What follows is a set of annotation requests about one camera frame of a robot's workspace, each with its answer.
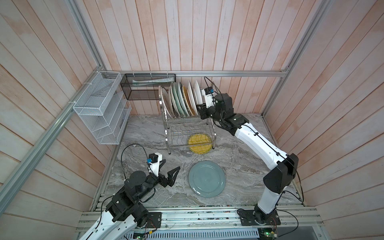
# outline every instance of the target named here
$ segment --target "black wire basket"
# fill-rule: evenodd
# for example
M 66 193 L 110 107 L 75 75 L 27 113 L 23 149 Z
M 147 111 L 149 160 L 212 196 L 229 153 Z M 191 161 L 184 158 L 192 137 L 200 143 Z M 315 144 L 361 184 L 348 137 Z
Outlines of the black wire basket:
M 175 80 L 175 74 L 126 73 L 120 86 L 128 100 L 158 100 L 158 86 L 169 87 Z

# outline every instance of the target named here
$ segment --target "dish rack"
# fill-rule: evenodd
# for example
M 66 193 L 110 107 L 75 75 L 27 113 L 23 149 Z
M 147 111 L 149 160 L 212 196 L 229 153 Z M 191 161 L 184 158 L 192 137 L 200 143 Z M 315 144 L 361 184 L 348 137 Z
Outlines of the dish rack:
M 168 153 L 171 154 L 170 149 L 174 147 L 212 145 L 212 149 L 214 149 L 216 145 L 216 131 L 213 121 L 210 118 L 202 120 L 200 116 L 172 118 L 166 113 L 163 106 L 164 101 L 161 88 L 159 86 L 159 103 Z M 207 134 L 212 141 L 203 144 L 188 144 L 189 138 L 195 134 Z
M 123 92 L 115 94 L 120 82 L 119 72 L 98 72 L 73 106 L 99 144 L 119 144 L 131 112 Z

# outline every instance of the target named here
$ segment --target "marble countertop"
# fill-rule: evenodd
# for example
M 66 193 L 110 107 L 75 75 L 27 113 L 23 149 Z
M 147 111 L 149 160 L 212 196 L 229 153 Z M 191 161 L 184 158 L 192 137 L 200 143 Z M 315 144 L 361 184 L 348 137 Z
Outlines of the marble countertop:
M 253 126 L 268 140 L 271 137 L 259 114 L 244 114 Z M 233 137 L 225 130 L 216 128 L 217 143 L 215 149 L 207 154 L 195 154 L 188 147 L 173 148 L 169 155 L 165 144 L 165 133 L 161 116 L 140 115 L 129 117 L 121 147 L 109 177 L 106 194 L 116 193 L 124 182 L 122 165 L 127 177 L 137 170 L 146 172 L 146 159 L 139 146 L 125 146 L 140 143 L 147 154 L 159 152 L 167 160 L 161 172 L 166 173 L 180 166 L 175 185 L 166 188 L 158 185 L 154 197 L 146 202 L 146 207 L 154 206 L 193 206 L 193 205 L 255 205 L 264 190 L 263 177 L 269 172 L 265 163 L 245 143 Z M 200 197 L 193 192 L 188 183 L 191 167 L 199 161 L 217 163 L 225 172 L 226 186 L 222 193 L 213 198 Z M 290 194 L 283 194 L 279 202 L 299 202 Z

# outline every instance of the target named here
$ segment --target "stacked plate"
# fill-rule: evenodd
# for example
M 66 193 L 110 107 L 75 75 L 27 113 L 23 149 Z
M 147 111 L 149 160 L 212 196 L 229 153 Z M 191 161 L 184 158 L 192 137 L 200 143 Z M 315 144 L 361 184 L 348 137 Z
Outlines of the stacked plate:
M 196 80 L 183 86 L 180 82 L 172 83 L 169 91 L 161 88 L 164 109 L 171 118 L 198 116 L 196 105 L 202 104 L 200 86 Z

